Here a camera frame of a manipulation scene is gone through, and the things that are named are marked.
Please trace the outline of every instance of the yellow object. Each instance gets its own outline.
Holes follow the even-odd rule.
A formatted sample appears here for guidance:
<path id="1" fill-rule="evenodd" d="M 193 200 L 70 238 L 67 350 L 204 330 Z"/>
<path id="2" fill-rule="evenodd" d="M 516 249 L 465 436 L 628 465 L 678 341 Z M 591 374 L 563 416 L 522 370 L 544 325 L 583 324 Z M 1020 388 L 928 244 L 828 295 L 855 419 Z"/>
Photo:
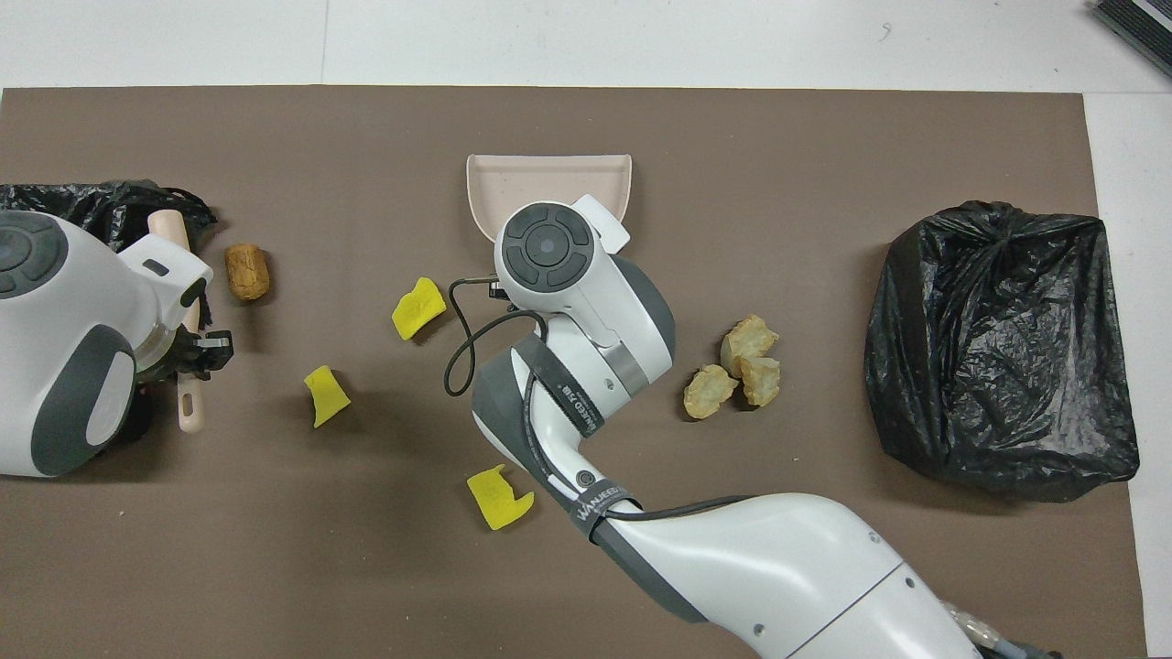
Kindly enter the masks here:
<path id="1" fill-rule="evenodd" d="M 342 390 L 338 379 L 334 378 L 334 372 L 328 366 L 322 366 L 306 375 L 305 386 L 309 387 L 309 393 L 313 394 L 314 428 L 320 428 L 322 423 L 350 405 L 349 396 Z"/>
<path id="2" fill-rule="evenodd" d="M 420 277 L 415 288 L 400 298 L 390 319 L 395 321 L 395 330 L 398 330 L 398 335 L 406 341 L 447 308 L 448 305 L 443 303 L 443 295 L 440 294 L 436 283 L 427 277 Z"/>
<path id="3" fill-rule="evenodd" d="M 504 468 L 504 464 L 497 464 L 468 480 L 468 489 L 472 490 L 484 521 L 493 531 L 499 531 L 520 519 L 530 508 L 533 508 L 533 492 L 513 500 L 512 485 L 500 475 Z"/>

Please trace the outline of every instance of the round gray button pad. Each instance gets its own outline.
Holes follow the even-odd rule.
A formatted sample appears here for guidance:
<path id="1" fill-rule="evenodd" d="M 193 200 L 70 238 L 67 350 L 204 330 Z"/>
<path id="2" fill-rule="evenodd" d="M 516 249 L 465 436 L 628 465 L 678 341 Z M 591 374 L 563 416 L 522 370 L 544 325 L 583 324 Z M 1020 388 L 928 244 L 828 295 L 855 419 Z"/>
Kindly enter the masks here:
<path id="1" fill-rule="evenodd" d="M 43 286 L 64 265 L 69 239 L 53 218 L 0 210 L 0 300 Z"/>
<path id="2" fill-rule="evenodd" d="M 594 231 L 578 211 L 560 204 L 543 202 L 517 211 L 500 239 L 505 269 L 539 293 L 572 286 L 594 256 Z"/>

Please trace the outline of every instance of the gray velcro strap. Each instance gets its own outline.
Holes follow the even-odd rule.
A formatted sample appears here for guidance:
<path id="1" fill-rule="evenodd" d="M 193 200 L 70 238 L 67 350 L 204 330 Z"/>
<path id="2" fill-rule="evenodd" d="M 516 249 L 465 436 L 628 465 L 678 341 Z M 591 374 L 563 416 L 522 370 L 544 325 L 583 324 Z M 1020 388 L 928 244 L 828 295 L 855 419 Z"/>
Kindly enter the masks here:
<path id="1" fill-rule="evenodd" d="M 518 341 L 513 349 L 582 437 L 593 435 L 602 427 L 602 413 L 548 346 L 530 334 Z"/>
<path id="2" fill-rule="evenodd" d="M 602 478 L 578 495 L 570 508 L 570 518 L 587 539 L 594 542 L 591 538 L 594 528 L 598 526 L 612 505 L 624 500 L 635 501 L 627 488 L 609 478 Z"/>

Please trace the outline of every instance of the beige dustpan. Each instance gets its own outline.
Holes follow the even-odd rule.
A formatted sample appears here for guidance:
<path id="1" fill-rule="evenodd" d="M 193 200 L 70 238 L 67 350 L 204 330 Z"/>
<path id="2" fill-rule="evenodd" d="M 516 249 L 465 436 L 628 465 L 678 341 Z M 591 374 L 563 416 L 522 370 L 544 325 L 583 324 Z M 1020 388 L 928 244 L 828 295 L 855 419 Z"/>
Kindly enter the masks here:
<path id="1" fill-rule="evenodd" d="M 572 204 L 591 195 L 622 222 L 631 199 L 631 156 L 468 156 L 468 204 L 481 232 L 496 240 L 517 209 Z"/>

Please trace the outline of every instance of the beige handle with hole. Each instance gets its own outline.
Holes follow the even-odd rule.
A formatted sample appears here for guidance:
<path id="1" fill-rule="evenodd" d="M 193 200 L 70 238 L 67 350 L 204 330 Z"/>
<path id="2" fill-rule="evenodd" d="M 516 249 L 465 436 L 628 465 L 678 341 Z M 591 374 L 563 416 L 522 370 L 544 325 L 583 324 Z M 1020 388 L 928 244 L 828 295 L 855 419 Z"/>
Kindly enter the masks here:
<path id="1" fill-rule="evenodd" d="M 146 218 L 150 232 L 191 251 L 188 243 L 188 230 L 183 225 L 183 215 L 175 210 L 162 210 L 150 213 Z M 183 326 L 188 332 L 199 331 L 199 303 L 196 301 L 183 317 Z M 179 373 L 176 385 L 176 402 L 179 408 L 179 429 L 184 433 L 203 430 L 206 416 L 204 414 L 203 381 L 190 373 Z"/>

